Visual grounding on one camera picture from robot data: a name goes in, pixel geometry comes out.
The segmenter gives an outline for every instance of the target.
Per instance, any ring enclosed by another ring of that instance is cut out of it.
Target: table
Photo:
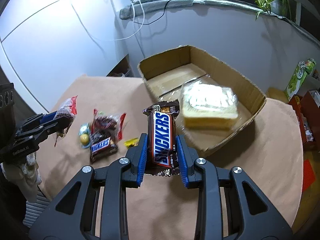
[[[123,142],[147,132],[147,117],[142,110],[153,102],[142,79],[81,76],[53,110],[75,95],[78,114],[67,136],[56,148],[54,139],[48,138],[37,152],[43,179],[40,189],[49,199],[89,164],[89,150],[80,147],[78,132],[81,124],[92,120],[94,108],[107,114],[127,113],[119,152],[94,163],[94,168],[123,157]],[[288,224],[293,224],[301,198],[303,150],[291,106],[268,98],[255,121],[207,159],[217,167],[242,167]],[[145,175],[139,189],[127,189],[130,239],[193,239],[197,199],[197,189],[185,189],[178,175]]]

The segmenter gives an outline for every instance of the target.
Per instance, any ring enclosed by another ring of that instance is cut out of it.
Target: round yellow candy
[[[82,145],[87,145],[89,143],[89,135],[87,133],[80,135],[80,142]]]

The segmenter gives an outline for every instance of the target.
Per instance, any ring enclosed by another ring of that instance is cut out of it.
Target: white cord
[[[86,30],[86,32],[88,33],[88,35],[90,35],[91,38],[93,38],[93,39],[95,39],[95,40],[98,40],[98,41],[122,41],[122,40],[126,40],[126,39],[128,39],[128,38],[131,38],[132,36],[136,35],[136,34],[138,33],[138,31],[140,31],[140,29],[141,29],[142,26],[143,26],[144,20],[145,20],[145,12],[144,12],[144,9],[143,9],[141,0],[139,0],[140,6],[141,6],[141,10],[142,10],[142,13],[143,13],[143,20],[142,20],[142,24],[141,24],[140,28],[139,28],[134,34],[132,34],[132,35],[129,36],[129,37],[122,38],[122,39],[116,39],[116,40],[104,40],[104,39],[99,39],[99,38],[93,36],[93,35],[88,31],[88,29],[84,26],[83,22],[81,21],[81,18],[80,18],[80,16],[78,15],[76,9],[73,7],[73,4],[72,4],[72,1],[71,1],[71,0],[70,0],[70,3],[71,3],[71,6],[72,6],[73,10],[75,11],[75,13],[76,13],[79,21],[80,21],[80,23],[82,24],[83,28],[85,28],[85,30]],[[134,5],[133,5],[132,1],[131,1],[130,3],[131,3],[131,7],[132,7],[132,9],[133,9],[132,25],[134,26],[135,10],[134,10]]]

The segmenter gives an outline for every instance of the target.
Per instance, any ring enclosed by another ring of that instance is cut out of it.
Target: metal screw
[[[127,163],[129,162],[129,159],[128,159],[128,158],[121,158],[121,159],[119,160],[119,162],[120,162],[121,164],[127,164]]]
[[[82,171],[83,171],[84,173],[90,172],[90,171],[91,171],[91,166],[84,166],[84,167],[82,168]]]
[[[204,158],[198,158],[196,159],[196,162],[202,165],[202,164],[205,164],[207,161]]]
[[[241,173],[242,172],[242,169],[240,167],[233,167],[232,170],[234,173]]]

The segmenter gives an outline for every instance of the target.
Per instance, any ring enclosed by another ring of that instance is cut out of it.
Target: white glove
[[[26,200],[36,202],[38,187],[42,180],[38,171],[39,165],[36,162],[36,154],[31,153],[26,157],[26,163],[19,166],[1,163],[4,177],[16,184]]]

